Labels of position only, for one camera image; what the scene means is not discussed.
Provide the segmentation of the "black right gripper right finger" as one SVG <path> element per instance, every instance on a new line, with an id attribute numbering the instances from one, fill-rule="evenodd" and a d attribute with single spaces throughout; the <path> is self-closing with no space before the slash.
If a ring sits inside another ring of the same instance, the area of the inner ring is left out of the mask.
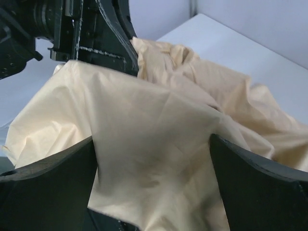
<path id="1" fill-rule="evenodd" d="M 308 174 L 212 134 L 210 155 L 230 230 L 306 231 Z"/>

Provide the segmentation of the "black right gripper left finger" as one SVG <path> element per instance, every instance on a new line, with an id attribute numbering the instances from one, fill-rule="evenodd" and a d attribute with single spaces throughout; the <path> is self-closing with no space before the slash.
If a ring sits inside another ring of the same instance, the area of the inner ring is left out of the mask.
<path id="1" fill-rule="evenodd" d="M 97 170 L 91 137 L 1 174 L 2 231 L 80 231 Z"/>

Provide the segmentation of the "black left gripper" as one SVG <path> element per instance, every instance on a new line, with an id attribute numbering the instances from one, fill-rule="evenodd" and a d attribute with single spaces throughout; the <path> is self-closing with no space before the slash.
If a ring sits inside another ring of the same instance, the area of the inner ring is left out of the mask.
<path id="1" fill-rule="evenodd" d="M 50 58 L 79 60 L 136 76 L 136 36 L 127 0 L 50 0 Z"/>

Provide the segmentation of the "beige folding umbrella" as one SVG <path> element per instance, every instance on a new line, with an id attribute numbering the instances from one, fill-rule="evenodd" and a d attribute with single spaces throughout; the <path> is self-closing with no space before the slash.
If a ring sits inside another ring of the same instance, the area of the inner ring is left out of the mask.
<path id="1" fill-rule="evenodd" d="M 307 171 L 308 127 L 266 86 L 182 45 L 133 38 L 132 77 L 79 61 L 53 76 L 13 120 L 3 147 L 23 167 L 93 137 L 89 208 L 143 231 L 227 231 L 211 163 L 212 133 Z"/>

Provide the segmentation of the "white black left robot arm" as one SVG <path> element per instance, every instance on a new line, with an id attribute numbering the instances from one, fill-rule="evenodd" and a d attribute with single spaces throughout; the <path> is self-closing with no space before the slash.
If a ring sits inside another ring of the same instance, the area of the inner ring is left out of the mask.
<path id="1" fill-rule="evenodd" d="M 136 33 L 126 0 L 3 0 L 0 3 L 0 77 L 42 60 L 36 39 L 53 44 L 50 58 L 79 60 L 136 76 Z"/>

